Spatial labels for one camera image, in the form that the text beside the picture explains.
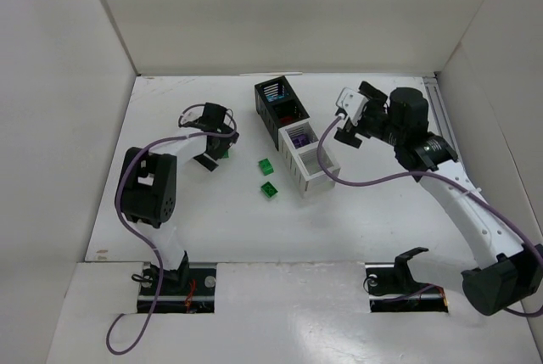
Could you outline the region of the red round lego piece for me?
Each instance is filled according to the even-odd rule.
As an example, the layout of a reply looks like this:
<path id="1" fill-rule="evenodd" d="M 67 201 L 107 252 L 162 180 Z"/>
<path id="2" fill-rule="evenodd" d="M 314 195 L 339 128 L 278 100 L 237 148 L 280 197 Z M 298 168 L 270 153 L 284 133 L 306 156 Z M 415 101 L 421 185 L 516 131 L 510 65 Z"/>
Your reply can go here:
<path id="1" fill-rule="evenodd" d="M 294 123 L 298 120 L 298 117 L 297 116 L 294 116 L 294 115 L 286 115 L 284 117 L 281 117 L 279 119 L 279 123 L 283 126 L 286 126 L 286 125 L 289 125 L 291 123 Z"/>

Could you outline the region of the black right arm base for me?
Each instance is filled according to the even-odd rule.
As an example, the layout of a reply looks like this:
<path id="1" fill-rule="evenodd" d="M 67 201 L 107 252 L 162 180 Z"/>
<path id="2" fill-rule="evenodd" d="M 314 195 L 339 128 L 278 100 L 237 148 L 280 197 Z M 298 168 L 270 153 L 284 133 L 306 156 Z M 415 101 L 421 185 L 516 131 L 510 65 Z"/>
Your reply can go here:
<path id="1" fill-rule="evenodd" d="M 448 303 L 442 288 L 416 282 L 407 262 L 428 252 L 416 247 L 395 257 L 393 262 L 365 264 L 363 288 L 369 295 L 371 313 L 448 313 Z"/>

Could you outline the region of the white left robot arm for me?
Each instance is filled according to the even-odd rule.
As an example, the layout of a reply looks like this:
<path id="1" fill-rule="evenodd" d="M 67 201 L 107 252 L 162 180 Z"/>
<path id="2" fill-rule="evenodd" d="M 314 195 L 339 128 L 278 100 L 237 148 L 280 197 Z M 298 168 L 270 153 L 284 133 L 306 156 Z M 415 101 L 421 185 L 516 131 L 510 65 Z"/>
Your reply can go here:
<path id="1" fill-rule="evenodd" d="M 188 282 L 188 255 L 170 219 L 176 208 L 177 172 L 194 160 L 207 171 L 238 140 L 232 111 L 219 104 L 192 105 L 178 120 L 178 133 L 126 151 L 115 194 L 121 223 L 154 253 L 143 280 L 158 286 Z"/>

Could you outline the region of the purple flower lego brick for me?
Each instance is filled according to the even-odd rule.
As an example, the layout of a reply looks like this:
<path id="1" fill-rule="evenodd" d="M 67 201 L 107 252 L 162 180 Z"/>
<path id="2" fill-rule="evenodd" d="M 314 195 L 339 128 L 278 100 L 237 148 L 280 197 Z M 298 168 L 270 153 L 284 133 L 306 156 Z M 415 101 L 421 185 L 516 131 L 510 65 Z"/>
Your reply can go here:
<path id="1" fill-rule="evenodd" d="M 302 134 L 302 135 L 293 137 L 292 142 L 296 148 L 301 148 L 308 145 L 310 143 L 310 140 L 305 134 Z"/>

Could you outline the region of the green 2x2 lego brick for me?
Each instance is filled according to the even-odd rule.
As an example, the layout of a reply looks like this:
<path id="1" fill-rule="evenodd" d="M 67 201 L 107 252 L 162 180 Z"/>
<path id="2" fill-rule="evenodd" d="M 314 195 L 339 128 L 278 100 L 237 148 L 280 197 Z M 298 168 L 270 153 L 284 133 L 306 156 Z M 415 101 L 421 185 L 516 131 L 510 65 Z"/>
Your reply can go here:
<path id="1" fill-rule="evenodd" d="M 260 160 L 258 162 L 258 166 L 260 167 L 260 170 L 264 176 L 269 176 L 274 172 L 272 163 L 270 162 L 268 158 Z"/>

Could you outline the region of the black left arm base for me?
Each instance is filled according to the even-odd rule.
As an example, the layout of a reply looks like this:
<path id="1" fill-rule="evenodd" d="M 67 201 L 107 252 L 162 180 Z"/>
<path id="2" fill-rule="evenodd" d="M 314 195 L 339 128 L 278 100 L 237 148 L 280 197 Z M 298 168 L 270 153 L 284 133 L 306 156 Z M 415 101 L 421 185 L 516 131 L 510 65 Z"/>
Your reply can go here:
<path id="1" fill-rule="evenodd" d="M 176 270 L 166 270 L 154 313 L 211 314 L 215 311 L 216 263 L 192 263 L 185 255 Z M 158 288 L 159 268 L 146 264 L 131 280 L 139 285 L 137 312 L 149 313 Z"/>

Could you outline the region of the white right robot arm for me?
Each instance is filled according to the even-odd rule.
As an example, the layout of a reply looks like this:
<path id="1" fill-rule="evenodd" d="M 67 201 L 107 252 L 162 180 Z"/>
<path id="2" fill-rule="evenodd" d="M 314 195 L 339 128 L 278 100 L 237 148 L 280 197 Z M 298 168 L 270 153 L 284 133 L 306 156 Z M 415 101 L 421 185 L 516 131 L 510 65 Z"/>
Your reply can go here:
<path id="1" fill-rule="evenodd" d="M 363 138 L 390 145 L 403 171 L 442 207 L 470 248 L 474 263 L 455 269 L 454 278 L 472 307 L 484 316 L 512 311 L 542 282 L 542 247 L 490 206 L 467 177 L 455 149 L 428 129 L 429 105 L 415 88 L 390 94 L 364 81 L 344 88 L 336 103 L 334 137 L 353 148 Z"/>

